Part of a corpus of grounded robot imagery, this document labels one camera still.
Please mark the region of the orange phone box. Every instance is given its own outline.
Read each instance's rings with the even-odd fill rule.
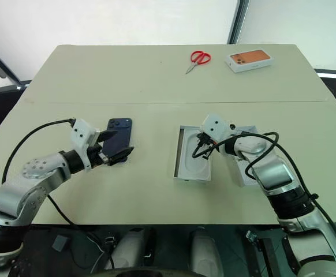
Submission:
[[[273,58],[263,49],[226,56],[225,62],[233,72],[243,72],[272,65]]]

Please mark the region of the robotic arm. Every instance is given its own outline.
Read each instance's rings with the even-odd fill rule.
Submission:
[[[127,157],[132,147],[106,157],[98,144],[115,131],[103,131],[82,119],[75,121],[71,134],[74,150],[37,158],[26,163],[19,175],[0,186],[0,267],[19,255],[23,238],[47,195],[81,170],[101,164],[114,165]]]
[[[215,114],[205,119],[200,130],[193,158],[201,156],[196,152],[204,144],[215,145],[239,135],[234,125]],[[227,158],[234,155],[249,163],[271,147],[269,141],[255,136],[227,141],[218,147],[219,152]],[[336,276],[332,275],[336,274],[336,235],[285,161],[272,150],[252,166],[252,172],[287,234],[283,248],[293,271],[299,272],[299,276],[311,276],[308,274],[313,272],[316,276]]]

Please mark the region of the beige table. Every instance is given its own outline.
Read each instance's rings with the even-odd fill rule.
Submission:
[[[0,181],[12,149],[40,124],[76,117],[102,129],[109,118],[131,117],[136,148],[125,164],[80,172],[52,193],[76,223],[276,223],[260,188],[239,187],[217,153],[211,182],[173,179],[179,125],[200,125],[214,111],[237,126],[279,132],[310,190],[336,220],[336,101],[295,46],[262,46],[276,58],[269,68],[234,74],[223,63],[225,53],[255,47],[58,47],[0,126]],[[183,79],[176,71],[186,70],[187,55],[198,48],[210,51],[213,61]],[[133,65],[135,71],[121,70],[122,64],[128,67],[130,56],[121,55],[126,49],[155,59],[171,53],[165,61],[171,60],[174,70],[162,68],[159,81],[162,72],[154,74],[152,60]],[[139,83],[135,75],[144,72],[154,78]],[[207,83],[212,91],[204,94],[201,86]],[[9,177],[29,159],[70,150],[69,136],[67,125],[35,134],[18,151]],[[65,223],[48,201],[34,222]]]

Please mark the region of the scissors handle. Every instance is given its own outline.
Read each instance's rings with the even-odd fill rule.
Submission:
[[[211,60],[211,56],[204,51],[197,50],[191,54],[191,61],[198,65],[203,65]]]

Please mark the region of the blue smartphone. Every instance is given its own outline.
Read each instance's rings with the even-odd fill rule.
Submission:
[[[112,118],[109,120],[107,130],[117,131],[112,138],[103,144],[103,153],[108,157],[112,157],[120,150],[129,146],[131,137],[132,119],[130,118]]]

